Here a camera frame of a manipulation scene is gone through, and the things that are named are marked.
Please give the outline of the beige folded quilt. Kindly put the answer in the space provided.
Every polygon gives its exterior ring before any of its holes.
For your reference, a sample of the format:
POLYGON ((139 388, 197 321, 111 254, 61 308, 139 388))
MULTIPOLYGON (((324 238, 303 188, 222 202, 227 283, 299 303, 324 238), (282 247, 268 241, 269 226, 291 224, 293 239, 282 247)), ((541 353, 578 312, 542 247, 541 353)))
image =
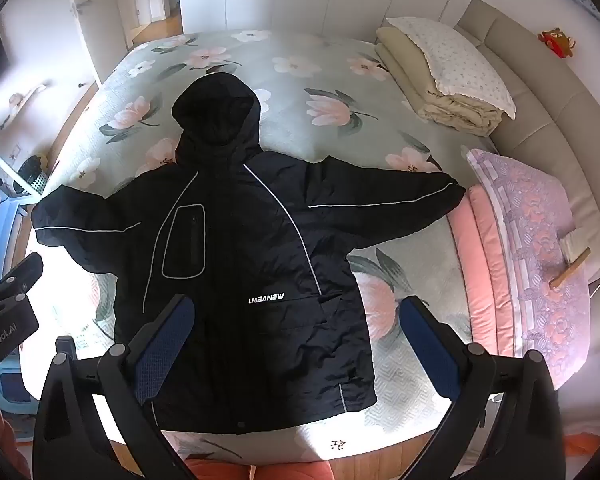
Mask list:
POLYGON ((500 124, 503 112, 494 105, 472 96, 442 93, 422 50, 399 29, 381 27, 376 36, 377 54, 420 118, 474 136, 488 136, 500 124))

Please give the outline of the black hooded jacket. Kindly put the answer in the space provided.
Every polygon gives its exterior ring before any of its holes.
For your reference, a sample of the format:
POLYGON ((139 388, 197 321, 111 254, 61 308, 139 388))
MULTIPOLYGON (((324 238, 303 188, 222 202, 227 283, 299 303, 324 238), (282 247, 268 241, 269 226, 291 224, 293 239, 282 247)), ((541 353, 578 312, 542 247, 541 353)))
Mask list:
POLYGON ((166 431, 248 434, 376 403, 350 252, 416 233, 464 196, 443 172, 265 151, 261 107, 230 74, 175 101, 174 162, 107 197, 61 185, 33 209, 41 245, 117 280, 126 344, 176 295, 195 323, 150 412, 166 431))

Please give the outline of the wooden bed brush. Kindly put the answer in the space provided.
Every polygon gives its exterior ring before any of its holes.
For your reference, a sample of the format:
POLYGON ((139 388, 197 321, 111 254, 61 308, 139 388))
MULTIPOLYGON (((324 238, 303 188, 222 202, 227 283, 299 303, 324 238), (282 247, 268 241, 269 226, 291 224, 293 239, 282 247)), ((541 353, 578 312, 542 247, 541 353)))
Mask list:
POLYGON ((558 240, 558 243, 567 266, 561 274, 550 281, 551 289, 558 289, 562 286, 562 283, 575 274, 592 254, 592 249, 588 244, 588 236, 583 228, 577 228, 567 233, 558 240))

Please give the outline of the pink folded quilt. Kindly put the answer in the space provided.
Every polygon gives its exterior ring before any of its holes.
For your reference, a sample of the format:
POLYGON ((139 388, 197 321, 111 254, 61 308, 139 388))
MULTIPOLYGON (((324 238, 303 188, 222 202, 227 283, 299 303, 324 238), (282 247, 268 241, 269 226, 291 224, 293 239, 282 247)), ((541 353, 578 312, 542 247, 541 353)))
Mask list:
POLYGON ((499 356, 515 354, 512 296, 498 224, 486 190, 468 188, 448 214, 464 278, 472 340, 499 356))

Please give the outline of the white room door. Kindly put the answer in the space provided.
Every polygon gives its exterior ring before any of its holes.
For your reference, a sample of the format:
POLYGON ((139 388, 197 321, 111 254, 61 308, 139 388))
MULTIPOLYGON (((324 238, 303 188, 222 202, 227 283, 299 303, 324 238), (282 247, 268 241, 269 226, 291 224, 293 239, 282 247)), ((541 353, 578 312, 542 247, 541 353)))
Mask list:
POLYGON ((128 53, 118 0, 70 0, 80 35, 101 86, 128 53))

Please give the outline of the white dotted pillow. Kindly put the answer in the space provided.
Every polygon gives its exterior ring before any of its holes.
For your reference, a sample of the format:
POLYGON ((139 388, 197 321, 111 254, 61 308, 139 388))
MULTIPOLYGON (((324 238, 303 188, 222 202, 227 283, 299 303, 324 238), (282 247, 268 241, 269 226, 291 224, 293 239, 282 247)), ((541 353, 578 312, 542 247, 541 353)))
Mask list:
POLYGON ((416 16, 389 18, 425 55, 437 88, 444 94, 472 96, 494 105, 510 119, 516 105, 500 74, 484 55, 450 26, 416 16))

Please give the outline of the red wall ornament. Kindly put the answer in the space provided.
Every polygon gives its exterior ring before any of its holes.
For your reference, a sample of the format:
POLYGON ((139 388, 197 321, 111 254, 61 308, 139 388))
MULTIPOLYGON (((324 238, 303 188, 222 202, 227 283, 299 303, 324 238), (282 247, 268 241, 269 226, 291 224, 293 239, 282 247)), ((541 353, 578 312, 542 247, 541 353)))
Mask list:
POLYGON ((576 40, 567 36, 559 27, 538 33, 538 39, 552 50, 558 58, 572 58, 576 40))

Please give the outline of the beige padded headboard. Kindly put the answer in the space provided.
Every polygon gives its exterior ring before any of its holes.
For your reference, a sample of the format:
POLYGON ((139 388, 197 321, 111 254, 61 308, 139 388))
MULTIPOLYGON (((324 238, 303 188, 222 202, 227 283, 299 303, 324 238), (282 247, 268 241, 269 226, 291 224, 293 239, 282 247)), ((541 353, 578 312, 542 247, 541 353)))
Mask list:
POLYGON ((491 134, 504 156, 560 181, 592 255, 591 353, 600 352, 600 104, 571 68, 512 18, 470 0, 456 30, 492 64, 516 105, 491 134))

